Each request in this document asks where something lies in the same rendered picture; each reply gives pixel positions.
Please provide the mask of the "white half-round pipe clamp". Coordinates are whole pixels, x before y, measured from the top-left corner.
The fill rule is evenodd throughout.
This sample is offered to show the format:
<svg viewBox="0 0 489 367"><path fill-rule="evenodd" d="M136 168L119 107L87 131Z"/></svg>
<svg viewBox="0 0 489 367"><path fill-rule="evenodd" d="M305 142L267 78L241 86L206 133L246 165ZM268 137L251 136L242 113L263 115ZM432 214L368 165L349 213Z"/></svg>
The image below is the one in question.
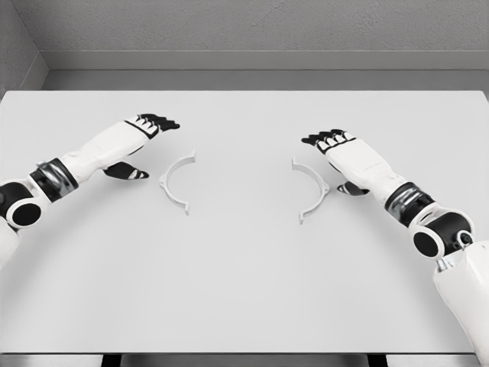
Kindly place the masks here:
<svg viewBox="0 0 489 367"><path fill-rule="evenodd" d="M195 162L196 162L196 151L193 151L191 154L188 154L187 156L179 158L176 161L174 161L159 178L160 187L164 190L165 194L167 195L167 198L170 200L172 204L183 209L184 213L187 216L189 215L190 204L188 201L179 199L171 192L170 178L172 177L173 173L175 173L182 166L186 164L193 164Z"/></svg>
<svg viewBox="0 0 489 367"><path fill-rule="evenodd" d="M319 188L319 198L318 200L311 205L309 208L299 211L299 223L302 225L306 219L306 217L311 216L324 202L324 199L329 194L330 186L329 184L322 178L320 174L318 174L313 168L308 165L299 163L295 157L291 158L291 167L294 171L301 171L304 174L311 177L318 185Z"/></svg>

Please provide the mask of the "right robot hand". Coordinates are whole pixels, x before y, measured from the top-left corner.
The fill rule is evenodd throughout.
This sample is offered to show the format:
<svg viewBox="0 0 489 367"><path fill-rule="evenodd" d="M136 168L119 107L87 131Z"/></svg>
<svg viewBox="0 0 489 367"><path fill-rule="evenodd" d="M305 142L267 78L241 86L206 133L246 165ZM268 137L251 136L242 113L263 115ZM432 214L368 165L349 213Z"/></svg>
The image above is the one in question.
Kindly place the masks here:
<svg viewBox="0 0 489 367"><path fill-rule="evenodd" d="M338 191L351 196L373 193L378 200L385 200L402 180L390 165L365 141L340 129L309 135L301 142L312 145L325 155L346 182Z"/></svg>

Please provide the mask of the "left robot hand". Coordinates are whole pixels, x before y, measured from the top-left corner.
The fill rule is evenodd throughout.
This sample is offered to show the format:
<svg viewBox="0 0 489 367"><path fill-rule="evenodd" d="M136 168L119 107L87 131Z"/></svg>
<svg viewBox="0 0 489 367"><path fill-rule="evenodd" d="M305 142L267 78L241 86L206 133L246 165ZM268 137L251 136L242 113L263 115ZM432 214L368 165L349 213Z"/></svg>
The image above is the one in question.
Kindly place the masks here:
<svg viewBox="0 0 489 367"><path fill-rule="evenodd" d="M91 140L95 157L104 174L119 180L141 180L149 178L142 171L122 159L141 150L160 132L180 127L174 120L155 114L140 114L117 122Z"/></svg>

